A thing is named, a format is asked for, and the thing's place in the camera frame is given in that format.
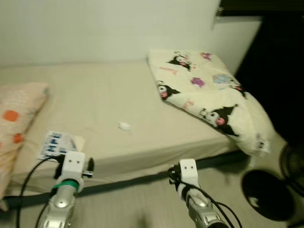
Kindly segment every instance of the bed frame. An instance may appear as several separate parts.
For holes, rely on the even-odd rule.
[[[243,153],[242,151],[234,151],[234,152],[221,154],[221,155],[218,155],[215,157],[209,157],[209,158],[198,160],[197,168],[205,169],[205,168],[218,167],[221,165],[227,165],[227,164],[232,164],[232,163],[241,162],[241,161],[247,162],[248,159],[249,159],[249,156],[246,155],[245,153]],[[97,194],[97,193],[101,193],[101,192],[122,189],[122,188],[125,188],[128,186],[149,183],[149,182],[157,181],[157,180],[164,179],[164,178],[167,178],[167,173],[165,171],[160,172],[155,175],[139,177],[139,178],[135,178],[132,180],[126,180],[126,181],[120,181],[120,182],[115,182],[115,183],[86,187],[82,190],[82,192],[78,196],[82,197],[82,196],[88,196],[88,195]],[[34,196],[25,196],[23,198],[23,206],[29,207],[29,206],[34,206],[37,204],[44,204],[48,200],[48,197],[49,197],[49,193],[43,193],[43,194],[34,195]],[[18,199],[19,199],[18,196],[6,196],[4,198],[4,200],[8,204],[9,209],[15,209],[18,206]]]

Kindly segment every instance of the bed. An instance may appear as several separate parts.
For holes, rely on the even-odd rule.
[[[85,138],[83,152],[95,160],[87,187],[154,175],[181,158],[237,150],[227,136],[165,104],[144,60],[0,69],[0,84],[25,82],[48,83],[49,98],[27,132],[7,196],[19,193],[47,130]],[[119,129],[121,121],[131,130]],[[55,167],[53,162],[39,167],[26,195],[49,192]]]

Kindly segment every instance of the white wall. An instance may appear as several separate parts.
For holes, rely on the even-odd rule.
[[[145,58],[201,49],[235,72],[259,19],[221,19],[219,0],[3,0],[0,66]]]

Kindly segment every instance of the fan grille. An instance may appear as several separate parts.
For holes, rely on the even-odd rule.
[[[287,145],[281,154],[281,170],[286,182],[304,197],[304,145]]]

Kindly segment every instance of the black cable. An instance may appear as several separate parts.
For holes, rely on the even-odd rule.
[[[26,179],[24,180],[23,184],[22,184],[22,188],[21,188],[21,192],[19,194],[19,204],[17,207],[17,215],[16,215],[16,228],[20,228],[20,212],[21,212],[21,207],[22,207],[22,203],[23,203],[23,192],[26,188],[26,185],[31,177],[31,175],[33,174],[33,172],[35,171],[35,169],[41,165],[42,163],[44,163],[45,161],[52,159],[54,157],[48,157],[42,161],[40,161],[37,165],[35,165],[35,167],[29,172],[29,174],[27,175]]]
[[[226,204],[223,204],[223,203],[221,203],[221,202],[217,202],[217,204],[219,204],[219,205],[221,205],[221,206],[227,208],[227,209],[231,212],[231,214],[233,214],[233,216],[236,218],[239,227],[240,227],[240,228],[243,228],[243,227],[242,227],[242,224],[241,224],[241,221],[238,219],[237,215],[234,213],[234,211],[233,211],[230,207],[228,207]]]
[[[228,216],[225,214],[225,212],[223,211],[223,209],[219,206],[219,204],[207,193],[205,192],[203,189],[200,189],[198,187],[196,187],[195,185],[192,185],[192,184],[188,184],[188,183],[185,183],[183,181],[180,181],[180,180],[177,180],[179,183],[181,184],[184,184],[190,188],[193,188],[193,189],[197,189],[199,190],[204,196],[206,196],[217,208],[218,210],[220,211],[220,213],[224,216],[225,220],[227,221],[227,223],[230,225],[231,228],[235,228],[234,225],[232,224],[232,222],[230,221],[230,219],[228,218]]]
[[[41,219],[41,217],[42,217],[43,212],[44,212],[45,209],[47,208],[47,206],[48,206],[48,202],[43,206],[42,210],[40,211],[40,214],[39,214],[38,219],[37,219],[37,221],[36,221],[35,228],[38,228],[39,221],[40,221],[40,219]]]

